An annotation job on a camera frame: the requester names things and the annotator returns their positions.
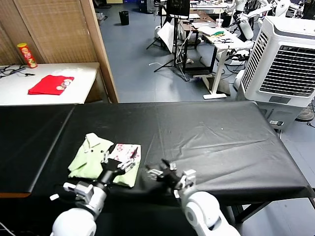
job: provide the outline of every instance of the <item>green cloth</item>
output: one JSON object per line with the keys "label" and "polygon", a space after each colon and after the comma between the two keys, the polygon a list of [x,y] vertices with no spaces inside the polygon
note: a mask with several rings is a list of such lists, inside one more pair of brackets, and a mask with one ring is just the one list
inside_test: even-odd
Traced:
{"label": "green cloth", "polygon": [[[104,155],[112,145],[113,143],[111,141],[99,138],[94,133],[87,134],[76,156],[68,166],[68,169],[71,171],[68,177],[96,179],[103,170],[101,162],[104,161]],[[127,160],[127,156],[130,156],[130,151],[134,150],[135,147],[138,147],[135,166],[126,174],[117,176],[114,179],[114,183],[116,184],[133,187],[135,185],[141,160],[141,146],[120,145],[120,147],[124,147],[124,149],[118,150],[116,146],[112,152],[112,156],[117,157],[121,154],[118,160],[123,162]]]}
{"label": "green cloth", "polygon": [[104,155],[113,144],[111,141],[99,138],[95,133],[87,134],[68,166],[71,171],[68,177],[97,178],[103,170],[101,162],[104,161]]}

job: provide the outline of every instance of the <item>black tablecloth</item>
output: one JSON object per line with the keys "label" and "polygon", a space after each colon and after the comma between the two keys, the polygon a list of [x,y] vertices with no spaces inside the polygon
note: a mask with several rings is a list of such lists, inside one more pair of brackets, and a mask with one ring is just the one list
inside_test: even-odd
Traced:
{"label": "black tablecloth", "polygon": [[0,107],[0,193],[30,193],[74,105]]}
{"label": "black tablecloth", "polygon": [[164,201],[164,189],[144,169],[161,158],[179,170],[195,169],[199,189],[228,205],[314,196],[258,107],[247,101],[77,105],[32,196],[48,197],[67,181],[67,167],[91,132],[141,145],[135,187],[113,186],[112,199]]}

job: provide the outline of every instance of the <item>trash can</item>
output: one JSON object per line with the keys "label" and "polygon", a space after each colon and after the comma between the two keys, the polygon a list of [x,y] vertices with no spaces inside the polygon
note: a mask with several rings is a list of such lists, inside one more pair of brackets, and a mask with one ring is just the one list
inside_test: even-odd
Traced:
{"label": "trash can", "polygon": [[120,11],[120,22],[122,23],[122,26],[129,25],[129,12],[128,11]]}

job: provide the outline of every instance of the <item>red t-shirt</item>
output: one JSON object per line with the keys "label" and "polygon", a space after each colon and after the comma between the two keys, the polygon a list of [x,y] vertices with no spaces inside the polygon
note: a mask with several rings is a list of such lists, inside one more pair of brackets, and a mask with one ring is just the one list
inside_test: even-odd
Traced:
{"label": "red t-shirt", "polygon": [[29,94],[60,95],[73,80],[74,77],[47,75],[29,90]]}

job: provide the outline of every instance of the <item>air cooler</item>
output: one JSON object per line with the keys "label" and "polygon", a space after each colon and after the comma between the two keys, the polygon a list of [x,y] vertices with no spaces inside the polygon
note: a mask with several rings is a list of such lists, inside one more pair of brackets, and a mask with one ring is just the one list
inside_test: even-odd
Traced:
{"label": "air cooler", "polygon": [[285,129],[315,96],[315,23],[267,16],[238,90],[256,101],[275,129]]}

